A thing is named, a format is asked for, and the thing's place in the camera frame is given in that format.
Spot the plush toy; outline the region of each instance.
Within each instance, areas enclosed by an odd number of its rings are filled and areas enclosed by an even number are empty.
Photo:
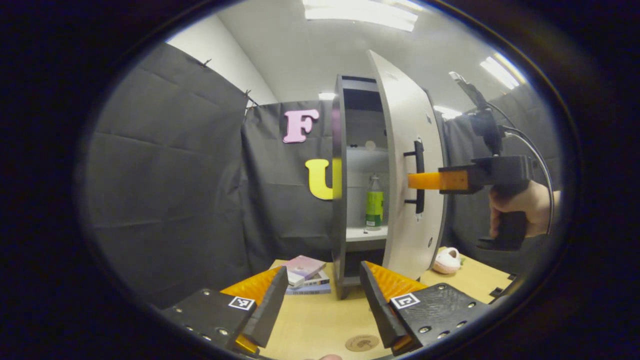
[[[460,253],[454,247],[447,247],[442,249],[436,256],[436,261],[433,263],[433,270],[442,274],[453,274],[462,265]]]

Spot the green bottle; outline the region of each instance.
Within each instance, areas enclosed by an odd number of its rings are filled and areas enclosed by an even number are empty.
[[[367,187],[367,214],[365,216],[365,229],[376,231],[382,229],[382,206],[384,196],[379,177],[373,174]]]

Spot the bottle label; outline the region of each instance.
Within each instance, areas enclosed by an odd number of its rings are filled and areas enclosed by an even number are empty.
[[[383,192],[367,192],[367,226],[382,225]]]

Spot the black door handle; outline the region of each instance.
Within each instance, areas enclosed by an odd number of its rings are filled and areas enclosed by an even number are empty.
[[[424,146],[422,142],[416,140],[413,142],[414,151],[403,153],[404,156],[415,156],[415,171],[417,174],[424,172]],[[418,189],[415,194],[415,200],[404,200],[405,204],[415,204],[415,214],[424,212],[424,190]]]

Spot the white wall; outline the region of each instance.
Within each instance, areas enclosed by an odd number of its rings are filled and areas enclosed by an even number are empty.
[[[167,41],[178,49],[205,62],[260,105],[278,102],[273,92],[217,15],[191,25]]]

